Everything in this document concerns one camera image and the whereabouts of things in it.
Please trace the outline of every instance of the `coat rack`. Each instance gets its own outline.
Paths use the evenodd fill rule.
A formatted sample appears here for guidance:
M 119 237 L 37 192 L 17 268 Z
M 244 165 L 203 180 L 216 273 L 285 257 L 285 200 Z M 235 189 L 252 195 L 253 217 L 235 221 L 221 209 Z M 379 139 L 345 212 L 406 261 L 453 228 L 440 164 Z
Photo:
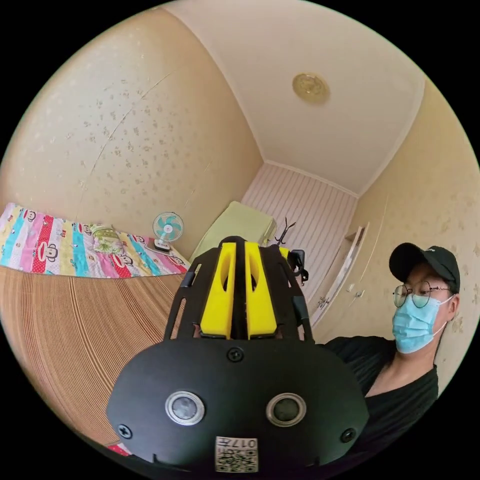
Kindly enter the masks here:
M 284 238 L 287 232 L 296 224 L 297 222 L 293 222 L 291 225 L 288 224 L 287 222 L 287 217 L 285 217 L 285 228 L 283 229 L 282 234 L 280 235 L 280 238 L 275 237 L 276 244 L 277 245 L 285 245 Z

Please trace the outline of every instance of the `qr code sticker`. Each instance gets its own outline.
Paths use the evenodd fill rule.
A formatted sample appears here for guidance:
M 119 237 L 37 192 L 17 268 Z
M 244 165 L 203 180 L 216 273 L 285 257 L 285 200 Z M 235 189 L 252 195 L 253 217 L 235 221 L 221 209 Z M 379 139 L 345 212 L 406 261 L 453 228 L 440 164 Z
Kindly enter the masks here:
M 215 442 L 215 470 L 239 474 L 258 472 L 257 439 L 218 436 Z

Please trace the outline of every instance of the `yellow bracket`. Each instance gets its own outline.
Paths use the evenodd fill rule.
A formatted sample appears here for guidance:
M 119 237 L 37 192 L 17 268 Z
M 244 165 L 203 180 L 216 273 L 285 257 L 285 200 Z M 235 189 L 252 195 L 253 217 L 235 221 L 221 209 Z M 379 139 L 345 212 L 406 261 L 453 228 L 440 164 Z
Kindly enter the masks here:
M 221 245 L 215 274 L 200 322 L 200 329 L 205 335 L 225 336 L 228 340 L 230 339 L 234 307 L 236 253 L 237 245 L 235 243 Z
M 252 287 L 252 277 L 256 283 L 255 290 Z M 254 335 L 273 335 L 277 329 L 277 321 L 260 248 L 253 242 L 245 242 L 245 285 L 248 339 Z
M 288 262 L 290 250 L 282 246 L 279 246 L 278 249 L 280 250 L 281 256 Z

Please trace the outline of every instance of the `pillow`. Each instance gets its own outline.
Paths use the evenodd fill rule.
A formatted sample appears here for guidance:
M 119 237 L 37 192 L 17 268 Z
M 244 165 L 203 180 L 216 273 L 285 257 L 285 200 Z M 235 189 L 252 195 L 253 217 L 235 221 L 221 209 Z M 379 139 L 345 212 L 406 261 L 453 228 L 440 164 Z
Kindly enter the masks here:
M 102 254 L 123 255 L 124 245 L 112 225 L 91 223 L 89 225 L 93 236 L 93 249 Z

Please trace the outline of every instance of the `electric fan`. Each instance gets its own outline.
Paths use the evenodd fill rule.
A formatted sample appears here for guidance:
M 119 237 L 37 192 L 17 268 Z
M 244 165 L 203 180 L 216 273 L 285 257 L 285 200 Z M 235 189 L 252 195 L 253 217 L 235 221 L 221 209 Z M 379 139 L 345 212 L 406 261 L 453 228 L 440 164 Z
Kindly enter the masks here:
M 153 242 L 155 248 L 169 252 L 170 242 L 178 240 L 184 231 L 183 220 L 172 211 L 165 211 L 153 221 L 153 233 L 157 237 Z

